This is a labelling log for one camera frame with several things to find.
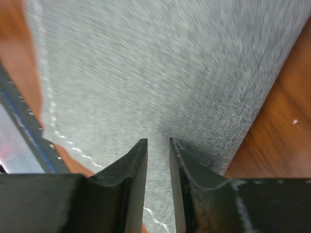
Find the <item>grey cloth napkin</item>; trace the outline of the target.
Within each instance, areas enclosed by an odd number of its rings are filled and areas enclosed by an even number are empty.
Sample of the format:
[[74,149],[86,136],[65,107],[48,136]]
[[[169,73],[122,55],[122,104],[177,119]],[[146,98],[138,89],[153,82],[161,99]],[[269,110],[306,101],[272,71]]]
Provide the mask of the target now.
[[223,174],[308,0],[28,0],[44,136],[93,172],[148,140],[143,223],[176,231],[169,139]]

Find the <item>aluminium frame rail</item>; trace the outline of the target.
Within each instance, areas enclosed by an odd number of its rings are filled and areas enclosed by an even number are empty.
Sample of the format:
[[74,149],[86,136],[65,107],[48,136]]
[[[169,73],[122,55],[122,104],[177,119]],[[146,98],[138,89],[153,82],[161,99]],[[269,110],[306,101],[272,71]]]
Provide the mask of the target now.
[[0,166],[8,174],[44,173],[14,115],[0,105]]

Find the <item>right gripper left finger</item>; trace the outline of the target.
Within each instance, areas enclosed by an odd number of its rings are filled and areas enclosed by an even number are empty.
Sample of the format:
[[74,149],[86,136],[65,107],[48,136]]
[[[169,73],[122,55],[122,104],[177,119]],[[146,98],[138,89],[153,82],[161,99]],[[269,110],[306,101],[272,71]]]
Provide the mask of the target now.
[[148,140],[140,139],[124,156],[89,177],[99,185],[105,233],[139,233],[145,196]]

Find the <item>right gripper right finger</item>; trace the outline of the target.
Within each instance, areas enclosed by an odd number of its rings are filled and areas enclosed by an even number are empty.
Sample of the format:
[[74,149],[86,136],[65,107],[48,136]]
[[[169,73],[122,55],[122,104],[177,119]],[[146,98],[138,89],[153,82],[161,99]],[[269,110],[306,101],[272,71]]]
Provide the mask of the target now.
[[207,209],[207,192],[226,184],[228,179],[212,171],[172,137],[169,161],[176,232],[194,233],[203,225],[199,223],[199,212],[201,207]]

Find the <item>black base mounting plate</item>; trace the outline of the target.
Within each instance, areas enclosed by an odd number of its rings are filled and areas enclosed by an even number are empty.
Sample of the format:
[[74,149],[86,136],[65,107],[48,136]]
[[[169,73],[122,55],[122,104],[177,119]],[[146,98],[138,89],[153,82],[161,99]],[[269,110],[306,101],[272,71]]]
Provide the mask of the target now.
[[54,144],[43,138],[41,124],[3,67],[0,69],[0,104],[14,115],[44,173],[69,173]]

